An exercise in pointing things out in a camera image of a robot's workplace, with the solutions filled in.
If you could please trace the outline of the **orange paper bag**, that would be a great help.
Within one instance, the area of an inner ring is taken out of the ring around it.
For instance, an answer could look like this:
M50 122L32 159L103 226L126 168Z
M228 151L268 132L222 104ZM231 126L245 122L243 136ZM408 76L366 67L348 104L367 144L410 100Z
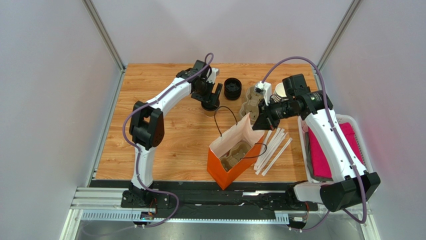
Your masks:
M265 153L264 135L264 130L252 129L250 115L246 114L209 145L206 169L222 190Z

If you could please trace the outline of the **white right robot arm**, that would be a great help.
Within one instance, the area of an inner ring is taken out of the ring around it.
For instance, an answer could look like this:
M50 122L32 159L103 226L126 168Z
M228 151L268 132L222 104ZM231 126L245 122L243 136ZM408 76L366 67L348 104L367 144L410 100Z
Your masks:
M352 150L341 130L333 104L324 91L311 91L302 74L283 79L286 97L270 101L266 92L257 105L258 115L253 130L274 130L281 119L300 117L319 142L328 165L332 182L299 182L290 189L297 202L324 205L330 212L345 211L361 205L367 212L367 201L378 188L381 179L369 172Z

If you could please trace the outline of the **black cup lid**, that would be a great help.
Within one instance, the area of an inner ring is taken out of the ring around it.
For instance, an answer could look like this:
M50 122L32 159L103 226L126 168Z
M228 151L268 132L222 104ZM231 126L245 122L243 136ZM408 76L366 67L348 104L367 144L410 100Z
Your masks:
M207 103L207 102L201 102L201 107L204 111L214 112L218 109L219 106L214 105L214 104L210 104L210 103Z

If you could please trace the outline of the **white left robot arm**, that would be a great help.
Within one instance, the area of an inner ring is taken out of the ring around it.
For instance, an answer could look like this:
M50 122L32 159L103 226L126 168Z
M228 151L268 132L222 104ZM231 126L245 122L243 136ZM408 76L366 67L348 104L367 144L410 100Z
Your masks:
M165 136L165 116L187 96L209 107L218 107L223 87L221 83L215 83L219 74L218 68L197 60L193 67L177 73L170 85L156 97L134 104L124 123L129 124L131 139L128 143L135 148L135 167L129 188L122 194L121 207L146 208L161 195L148 187L153 183L156 150Z

